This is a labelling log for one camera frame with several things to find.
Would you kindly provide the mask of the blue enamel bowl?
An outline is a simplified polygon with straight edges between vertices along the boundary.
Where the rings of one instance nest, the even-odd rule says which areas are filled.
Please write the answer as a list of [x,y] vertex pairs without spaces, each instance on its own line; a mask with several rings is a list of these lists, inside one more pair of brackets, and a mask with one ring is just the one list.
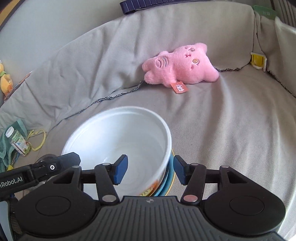
[[159,187],[152,194],[152,196],[165,196],[166,193],[169,191],[173,177],[174,177],[173,155],[171,155],[169,158],[168,165],[166,167],[164,178],[161,181]]

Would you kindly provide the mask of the white bowl yellow rim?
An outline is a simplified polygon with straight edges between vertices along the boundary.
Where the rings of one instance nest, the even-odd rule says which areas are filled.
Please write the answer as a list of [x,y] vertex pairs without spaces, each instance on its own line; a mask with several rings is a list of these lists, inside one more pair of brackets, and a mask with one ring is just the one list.
[[162,189],[162,192],[161,192],[161,196],[167,196],[168,195],[168,193],[170,192],[171,187],[172,187],[172,185],[174,183],[174,180],[175,180],[174,156],[175,156],[175,153],[173,152],[173,150],[171,150],[171,156],[170,156],[170,159],[169,159],[169,171],[168,171],[168,175],[167,175],[165,185],[164,185],[164,187]]

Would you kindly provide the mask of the white plastic tub bowl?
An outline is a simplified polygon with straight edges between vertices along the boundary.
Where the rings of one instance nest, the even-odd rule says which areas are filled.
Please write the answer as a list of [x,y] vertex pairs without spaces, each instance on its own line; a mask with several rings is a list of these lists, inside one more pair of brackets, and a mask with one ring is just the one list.
[[159,187],[171,156],[171,132],[164,119],[146,108],[103,111],[79,126],[62,154],[74,152],[83,170],[128,157],[128,169],[115,187],[123,196],[150,196]]

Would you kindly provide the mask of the green towel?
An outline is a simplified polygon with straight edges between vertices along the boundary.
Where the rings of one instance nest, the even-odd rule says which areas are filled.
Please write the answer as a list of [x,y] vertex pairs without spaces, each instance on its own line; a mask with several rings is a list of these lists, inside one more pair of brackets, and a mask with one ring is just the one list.
[[[21,119],[18,119],[13,124],[11,124],[13,128],[18,130],[24,138],[27,138],[28,131]],[[12,165],[15,158],[18,158],[19,154],[16,154],[16,150],[13,148],[13,146],[10,144],[8,138],[6,137],[5,133],[8,130],[10,126],[4,129],[4,131],[1,134],[1,162],[0,162],[0,168],[1,172],[5,172],[8,169],[9,165]]]

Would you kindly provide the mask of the vitamin gummy bottle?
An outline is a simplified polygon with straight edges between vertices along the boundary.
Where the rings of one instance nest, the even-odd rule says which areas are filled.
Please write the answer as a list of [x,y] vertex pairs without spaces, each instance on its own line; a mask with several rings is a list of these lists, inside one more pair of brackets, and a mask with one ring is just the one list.
[[31,148],[31,144],[26,141],[23,135],[16,130],[14,127],[10,126],[6,131],[6,137],[8,138],[10,144],[15,150],[22,156],[26,156]]

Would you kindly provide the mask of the yellow ribbon loop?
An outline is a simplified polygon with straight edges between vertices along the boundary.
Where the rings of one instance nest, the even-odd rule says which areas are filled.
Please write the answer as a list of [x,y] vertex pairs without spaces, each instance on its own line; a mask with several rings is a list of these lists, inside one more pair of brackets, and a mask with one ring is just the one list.
[[27,142],[31,146],[33,152],[38,151],[43,147],[45,140],[47,138],[47,133],[43,129],[39,130],[30,130],[27,136]]

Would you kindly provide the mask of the beige sofa cover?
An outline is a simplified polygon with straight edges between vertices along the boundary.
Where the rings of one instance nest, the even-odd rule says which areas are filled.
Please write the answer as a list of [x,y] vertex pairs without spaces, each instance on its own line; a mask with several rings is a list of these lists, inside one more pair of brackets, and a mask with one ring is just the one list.
[[295,27],[139,2],[1,103],[3,240],[295,238]]

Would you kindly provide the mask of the yellow duck plush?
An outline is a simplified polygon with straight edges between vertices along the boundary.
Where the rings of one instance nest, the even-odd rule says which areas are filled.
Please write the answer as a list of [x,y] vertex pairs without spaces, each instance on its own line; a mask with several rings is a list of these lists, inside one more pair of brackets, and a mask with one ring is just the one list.
[[1,91],[7,96],[14,88],[13,80],[11,76],[7,74],[4,70],[2,62],[0,62],[0,73],[1,73]]

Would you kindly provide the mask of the pink plush toy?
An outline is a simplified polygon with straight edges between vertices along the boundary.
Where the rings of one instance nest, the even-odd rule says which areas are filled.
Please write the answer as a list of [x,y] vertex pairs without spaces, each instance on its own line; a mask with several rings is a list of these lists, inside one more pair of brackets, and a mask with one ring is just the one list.
[[219,72],[207,56],[207,45],[195,43],[178,47],[173,52],[162,51],[142,64],[147,84],[161,84],[171,88],[178,82],[197,84],[202,81],[215,82]]

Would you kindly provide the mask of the small yellow white object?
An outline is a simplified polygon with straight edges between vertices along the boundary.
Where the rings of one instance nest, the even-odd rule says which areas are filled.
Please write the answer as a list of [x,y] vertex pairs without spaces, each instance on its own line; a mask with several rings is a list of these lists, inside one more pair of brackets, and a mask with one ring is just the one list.
[[251,52],[250,55],[250,64],[252,65],[252,67],[257,70],[262,70],[263,72],[266,72],[267,57],[265,55],[257,54],[254,52]]

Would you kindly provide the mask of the navy blue book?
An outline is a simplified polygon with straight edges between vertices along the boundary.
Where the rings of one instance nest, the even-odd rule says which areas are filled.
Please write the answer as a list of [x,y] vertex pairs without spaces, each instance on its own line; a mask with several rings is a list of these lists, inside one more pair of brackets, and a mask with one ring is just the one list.
[[126,0],[120,2],[120,7],[124,15],[135,13],[144,9],[150,9],[157,6],[166,6],[170,4],[190,3],[200,0]]

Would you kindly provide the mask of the framed red picture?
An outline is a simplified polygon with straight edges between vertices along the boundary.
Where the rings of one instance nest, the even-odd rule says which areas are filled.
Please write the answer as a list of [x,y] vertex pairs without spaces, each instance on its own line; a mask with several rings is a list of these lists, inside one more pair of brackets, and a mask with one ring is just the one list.
[[1,1],[1,26],[4,28],[8,20],[16,12],[16,10],[25,2],[25,0]]

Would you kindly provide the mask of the green card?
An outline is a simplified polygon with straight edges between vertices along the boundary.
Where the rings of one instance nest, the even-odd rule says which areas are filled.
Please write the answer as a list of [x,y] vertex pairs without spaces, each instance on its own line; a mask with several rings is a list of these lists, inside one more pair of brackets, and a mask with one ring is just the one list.
[[268,19],[274,20],[277,17],[277,13],[275,10],[267,8],[265,6],[253,5],[252,8],[260,16],[264,16]]

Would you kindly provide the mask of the beige curtain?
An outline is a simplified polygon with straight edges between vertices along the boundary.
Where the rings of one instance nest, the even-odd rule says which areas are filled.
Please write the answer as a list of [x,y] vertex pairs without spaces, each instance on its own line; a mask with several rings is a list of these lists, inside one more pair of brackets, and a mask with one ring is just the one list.
[[296,26],[295,6],[286,0],[272,0],[271,5],[283,23],[292,27]]

